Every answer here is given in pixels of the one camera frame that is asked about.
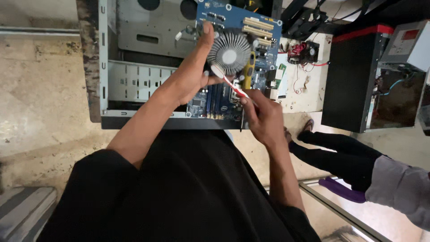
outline motherboard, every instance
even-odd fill
[[[281,79],[280,72],[283,74],[283,71],[275,66],[282,21],[216,0],[197,2],[196,26],[202,26],[209,21],[215,32],[234,29],[254,37],[250,60],[232,81],[234,86],[241,89],[258,89],[267,97],[275,99],[279,86],[276,81]],[[223,83],[201,89],[188,103],[186,116],[242,121],[243,107],[236,93]]]

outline leg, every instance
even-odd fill
[[[333,149],[344,154],[369,157],[373,160],[382,155],[381,152],[343,134],[312,133],[309,130],[304,130],[297,136],[297,139],[307,144]]]
[[[375,160],[321,149],[307,149],[294,141],[289,143],[290,152],[303,162],[318,169],[344,178],[352,189],[365,192],[372,182]]]

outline red stripe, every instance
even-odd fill
[[[350,40],[360,36],[365,36],[372,33],[393,34],[394,29],[385,25],[377,25],[365,29],[353,31],[348,34],[339,35],[333,38],[332,43],[337,43],[345,40]]]

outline white label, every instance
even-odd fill
[[[399,31],[396,36],[393,46],[391,47],[388,55],[408,55],[412,47],[414,46],[415,40],[418,37],[419,29],[408,29]]]

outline pci slot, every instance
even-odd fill
[[[270,40],[265,40],[262,38],[258,38],[257,40],[258,40],[258,43],[260,45],[265,45],[265,46],[271,46],[272,45],[272,41],[270,41]]]
[[[252,18],[247,18],[247,17],[244,18],[243,23],[246,25],[251,25],[251,26],[262,28],[265,30],[273,30],[273,25],[268,24],[268,23],[264,23],[264,22],[261,22],[261,21],[258,21],[258,20],[252,19]]]
[[[242,32],[248,32],[248,33],[251,33],[251,34],[255,34],[257,36],[267,37],[267,38],[271,38],[273,36],[273,34],[270,33],[270,32],[267,32],[267,31],[264,31],[264,30],[261,30],[261,29],[257,29],[257,28],[253,28],[253,27],[250,27],[250,26],[247,26],[247,25],[245,25],[245,26],[242,27]]]

